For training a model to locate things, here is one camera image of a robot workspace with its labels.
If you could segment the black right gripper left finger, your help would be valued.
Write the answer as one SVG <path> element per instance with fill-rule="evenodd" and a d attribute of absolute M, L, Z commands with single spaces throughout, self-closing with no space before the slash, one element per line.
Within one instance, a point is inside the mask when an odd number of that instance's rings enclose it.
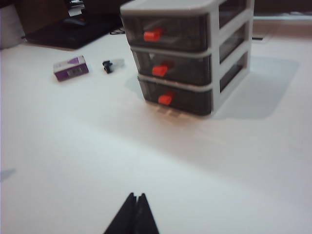
<path fill-rule="evenodd" d="M 124 203 L 106 228 L 104 234 L 131 234 L 137 198 L 130 193 Z"/>

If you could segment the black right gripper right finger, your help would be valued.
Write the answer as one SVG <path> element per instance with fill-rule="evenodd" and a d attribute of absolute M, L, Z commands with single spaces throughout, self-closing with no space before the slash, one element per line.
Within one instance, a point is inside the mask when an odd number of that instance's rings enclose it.
<path fill-rule="evenodd" d="M 145 193 L 138 197 L 134 217 L 134 233 L 135 234 L 158 234 L 153 213 L 149 206 Z"/>

